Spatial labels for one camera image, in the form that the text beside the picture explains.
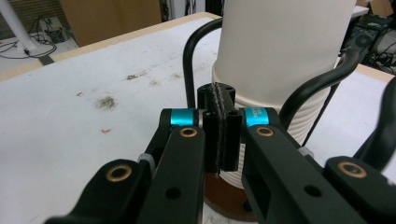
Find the black cable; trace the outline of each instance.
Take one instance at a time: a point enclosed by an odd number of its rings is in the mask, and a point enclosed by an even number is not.
[[[347,50],[337,67],[329,72],[306,81],[297,90],[295,90],[286,100],[285,104],[283,104],[279,112],[279,118],[282,126],[287,130],[292,119],[294,118],[294,115],[311,96],[328,87],[332,87],[323,107],[320,109],[319,115],[315,120],[314,125],[309,131],[308,136],[305,138],[303,145],[306,143],[310,134],[315,129],[318,120],[320,119],[321,115],[326,109],[327,104],[330,102],[332,96],[338,88],[338,84],[355,70],[359,63],[358,60],[359,53],[356,50]]]
[[[18,44],[18,41],[15,41],[15,42],[4,44],[4,45],[0,46],[0,49],[1,49],[2,47],[8,46],[8,45],[12,45],[8,49],[0,50],[0,53],[6,52],[7,50],[14,48],[17,44]]]
[[[41,21],[46,23],[47,26],[47,30],[44,30],[43,32],[47,34],[47,36],[52,40],[53,43],[63,42],[59,37],[60,35],[62,35],[62,31],[53,30],[52,24],[45,19],[41,19]]]
[[[392,74],[394,74],[392,67],[390,67],[390,66],[385,66],[385,67],[388,68]]]
[[[377,56],[376,60],[386,67],[391,67],[393,64],[393,54],[383,52]]]
[[[388,164],[396,148],[396,77],[385,88],[378,123],[369,138],[353,156],[378,171]]]
[[[368,58],[368,62],[367,65],[375,68],[375,69],[379,69],[379,64],[376,62],[376,56],[373,55],[370,58]]]
[[[387,50],[390,49],[390,47],[392,47],[393,45],[396,45],[396,41],[395,41],[393,44],[389,45],[389,46],[388,46],[385,50],[383,50],[382,52],[387,52]]]
[[[192,70],[192,55],[198,42],[210,32],[217,30],[222,25],[222,18],[210,21],[196,30],[187,40],[183,51],[184,85],[186,88],[187,107],[195,108],[195,88]]]
[[[35,40],[36,40],[38,43],[42,44],[42,45],[49,45],[49,46],[52,46],[52,49],[49,49],[49,50],[47,50],[47,51],[45,51],[45,52],[43,52],[43,53],[38,53],[38,54],[35,54],[35,55],[31,55],[31,54],[30,54],[30,51],[27,50],[27,49],[25,49],[25,50],[24,50],[24,53],[26,54],[26,57],[8,57],[8,56],[4,56],[4,55],[1,55],[1,54],[0,54],[0,58],[5,58],[5,59],[39,58],[39,57],[46,56],[46,55],[50,55],[51,53],[53,53],[53,52],[57,49],[57,47],[56,47],[53,43],[49,42],[43,35],[40,35],[40,34],[38,33],[38,25],[39,25],[39,23],[40,23],[41,20],[43,20],[43,19],[42,19],[42,16],[39,16],[37,19],[35,19],[35,20],[33,21],[32,25],[31,25],[31,27],[30,27],[30,29],[29,29],[29,31],[28,31],[28,34],[31,33],[31,32],[33,31],[33,27],[35,27],[35,35],[29,35],[29,36],[30,36],[30,37],[35,37]],[[50,24],[49,24],[47,21],[45,21],[45,20],[43,20],[43,21],[47,24],[47,28],[49,29]],[[11,47],[9,47],[9,48],[7,48],[7,49],[1,50],[0,53],[6,52],[7,50],[12,49],[13,47],[15,47],[15,46],[18,44],[18,42],[19,42],[19,41],[12,42],[12,43],[5,44],[5,45],[0,46],[0,48],[2,48],[2,47],[4,47],[4,46],[12,45]]]

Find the cyan band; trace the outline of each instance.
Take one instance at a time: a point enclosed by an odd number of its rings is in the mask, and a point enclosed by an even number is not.
[[[245,107],[247,128],[256,124],[269,124],[267,110],[264,107]]]
[[[172,109],[171,125],[188,126],[194,124],[194,109]]]

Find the white table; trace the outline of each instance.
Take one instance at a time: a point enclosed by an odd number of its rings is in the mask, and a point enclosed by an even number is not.
[[[355,6],[353,8],[352,18],[359,17],[359,16],[362,16],[364,14],[367,14],[369,12],[369,9],[370,8],[368,8],[368,7]]]
[[[36,70],[0,74],[0,223],[42,223],[65,215],[102,165],[135,161],[161,110],[186,107],[182,51],[190,34],[211,18],[194,15],[79,49],[57,63],[34,65]],[[194,53],[196,88],[211,81],[219,34],[206,36]],[[343,82],[308,144],[321,164],[353,154],[368,136],[389,79],[360,67]],[[99,105],[107,97],[114,107]],[[229,220],[205,206],[203,221]]]

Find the wooden base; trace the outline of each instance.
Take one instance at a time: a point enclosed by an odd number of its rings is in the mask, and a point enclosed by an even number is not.
[[[221,177],[206,174],[205,203],[216,212],[238,221],[257,221],[253,212],[244,209],[248,197],[243,189],[236,188]]]

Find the screw hole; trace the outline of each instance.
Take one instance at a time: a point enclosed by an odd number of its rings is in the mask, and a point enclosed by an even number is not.
[[[364,178],[367,176],[367,172],[361,166],[349,161],[338,163],[338,169],[340,169],[344,174],[355,178]]]
[[[183,137],[194,137],[197,135],[197,131],[193,128],[184,128],[180,130],[180,135]]]
[[[320,189],[318,189],[317,187],[314,187],[312,185],[305,186],[304,190],[307,194],[311,195],[312,197],[318,198],[321,196]]]
[[[122,164],[116,165],[110,170],[108,170],[106,174],[106,178],[111,182],[120,182],[126,178],[128,178],[132,173],[132,168],[129,165]]]
[[[272,131],[269,128],[265,128],[265,127],[260,127],[256,130],[256,133],[265,137],[269,137],[274,135],[274,131]]]
[[[166,190],[165,196],[167,199],[174,200],[181,196],[181,191],[178,188],[170,188]]]

